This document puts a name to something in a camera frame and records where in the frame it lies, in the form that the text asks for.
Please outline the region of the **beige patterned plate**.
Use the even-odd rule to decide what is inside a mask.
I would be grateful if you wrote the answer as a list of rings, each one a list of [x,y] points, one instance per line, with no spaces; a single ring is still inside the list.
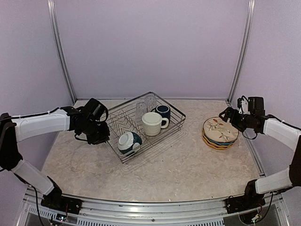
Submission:
[[[203,124],[203,130],[209,139],[217,142],[232,142],[239,135],[239,131],[236,128],[219,117],[207,119]]]

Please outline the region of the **blue dotted plate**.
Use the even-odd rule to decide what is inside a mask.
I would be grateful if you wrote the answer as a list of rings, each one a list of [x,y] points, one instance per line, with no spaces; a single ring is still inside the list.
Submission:
[[[210,142],[212,142],[212,143],[215,143],[215,144],[217,144],[217,145],[231,145],[231,144],[233,144],[233,143],[236,142],[236,140],[235,140],[235,141],[232,141],[232,142],[217,142],[217,141],[213,141],[213,140],[209,139],[205,134],[203,134],[203,136],[204,136],[208,141],[210,141]]]

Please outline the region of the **yellow dotted plate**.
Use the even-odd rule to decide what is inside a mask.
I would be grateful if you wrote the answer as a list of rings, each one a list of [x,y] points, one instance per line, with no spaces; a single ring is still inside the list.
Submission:
[[[231,145],[226,145],[226,146],[224,146],[224,145],[213,145],[213,144],[207,142],[206,140],[203,140],[203,141],[204,141],[204,143],[205,143],[208,147],[210,147],[210,148],[212,148],[212,149],[214,149],[214,150],[227,150],[227,149],[233,147],[233,144],[231,144]]]
[[[216,149],[216,150],[222,150],[222,149],[228,149],[230,147],[232,147],[234,144],[229,144],[229,145],[217,145],[217,144],[214,144],[212,142],[209,142],[207,138],[205,137],[202,137],[203,138],[203,141],[211,148],[213,149]]]

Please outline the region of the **yellow dotted plate front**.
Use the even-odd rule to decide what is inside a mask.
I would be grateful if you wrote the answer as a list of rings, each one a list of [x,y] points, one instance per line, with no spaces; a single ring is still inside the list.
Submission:
[[[224,145],[213,145],[213,144],[207,142],[206,140],[203,140],[203,141],[204,141],[204,143],[205,143],[208,147],[210,147],[210,148],[212,148],[212,149],[214,149],[214,150],[227,150],[227,149],[233,147],[233,144],[231,144],[231,145],[226,145],[226,146],[224,146]]]

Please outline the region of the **clear drinking glass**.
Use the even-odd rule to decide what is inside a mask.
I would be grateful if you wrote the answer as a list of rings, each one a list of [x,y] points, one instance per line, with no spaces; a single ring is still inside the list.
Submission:
[[[135,118],[140,120],[145,113],[147,113],[146,103],[144,101],[138,102],[136,104]]]
[[[144,101],[147,106],[147,111],[151,112],[152,109],[154,109],[157,106],[157,100],[153,94],[148,94],[145,98]]]

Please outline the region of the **dark blue mug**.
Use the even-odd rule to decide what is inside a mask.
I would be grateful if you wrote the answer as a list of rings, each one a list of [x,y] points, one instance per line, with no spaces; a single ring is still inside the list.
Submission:
[[[168,105],[158,105],[151,110],[151,112],[156,112],[162,116],[162,118],[167,118],[170,120],[171,109]]]

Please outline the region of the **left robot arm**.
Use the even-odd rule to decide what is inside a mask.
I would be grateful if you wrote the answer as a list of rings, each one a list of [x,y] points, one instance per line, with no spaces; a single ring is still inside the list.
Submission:
[[[13,172],[40,191],[45,201],[55,209],[62,209],[66,199],[60,187],[23,158],[18,151],[18,143],[60,131],[73,131],[76,140],[84,134],[84,141],[89,145],[105,143],[109,140],[110,130],[106,120],[101,120],[102,115],[109,115],[108,108],[94,98],[78,108],[58,107],[52,111],[23,116],[3,113],[0,116],[1,169]]]

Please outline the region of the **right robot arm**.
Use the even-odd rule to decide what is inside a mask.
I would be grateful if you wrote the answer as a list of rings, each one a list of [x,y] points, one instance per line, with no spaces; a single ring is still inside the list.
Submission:
[[[301,185],[301,129],[272,114],[266,114],[262,97],[238,99],[237,108],[227,107],[219,117],[240,132],[252,129],[269,139],[269,150],[279,144],[291,160],[282,170],[247,183],[240,204],[252,208],[267,193],[281,193]]]

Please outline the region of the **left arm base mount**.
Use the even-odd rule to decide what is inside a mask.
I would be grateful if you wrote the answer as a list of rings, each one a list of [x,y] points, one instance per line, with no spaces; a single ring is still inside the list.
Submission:
[[[61,196],[57,201],[51,201],[49,198],[43,197],[41,201],[43,207],[76,215],[79,214],[82,203],[83,201],[80,199],[66,196]]]

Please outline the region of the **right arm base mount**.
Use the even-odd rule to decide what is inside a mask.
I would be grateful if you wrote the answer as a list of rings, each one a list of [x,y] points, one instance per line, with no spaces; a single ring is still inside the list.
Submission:
[[[229,196],[227,199],[225,199],[225,205],[228,214],[258,208],[264,206],[265,204],[266,202],[264,198],[255,199],[255,201],[247,202],[244,200],[243,195],[237,197]]]

